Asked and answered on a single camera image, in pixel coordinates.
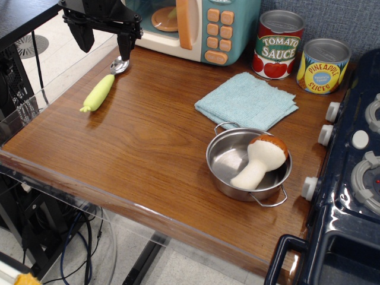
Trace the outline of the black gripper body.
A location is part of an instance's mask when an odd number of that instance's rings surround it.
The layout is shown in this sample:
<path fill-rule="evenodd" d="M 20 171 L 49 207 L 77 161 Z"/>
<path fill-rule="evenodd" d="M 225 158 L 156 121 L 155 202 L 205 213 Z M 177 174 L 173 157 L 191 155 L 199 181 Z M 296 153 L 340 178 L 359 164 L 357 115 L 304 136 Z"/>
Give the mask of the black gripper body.
<path fill-rule="evenodd" d="M 135 33 L 140 39 L 142 16 L 129 9 L 122 1 L 59 1 L 64 11 L 64 22 L 84 25 L 94 30 L 113 34 Z"/>

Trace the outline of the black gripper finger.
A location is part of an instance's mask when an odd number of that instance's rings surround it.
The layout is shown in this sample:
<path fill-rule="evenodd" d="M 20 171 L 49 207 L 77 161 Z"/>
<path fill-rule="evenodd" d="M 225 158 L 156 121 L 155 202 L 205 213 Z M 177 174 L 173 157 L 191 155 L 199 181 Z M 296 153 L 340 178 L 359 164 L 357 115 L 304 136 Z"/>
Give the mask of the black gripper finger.
<path fill-rule="evenodd" d="M 69 23 L 68 26 L 79 48 L 88 53 L 94 44 L 93 30 L 87 26 L 74 23 Z"/>
<path fill-rule="evenodd" d="M 117 36 L 117 41 L 121 59 L 123 61 L 128 61 L 130 59 L 131 51 L 135 47 L 135 33 L 120 33 Z"/>

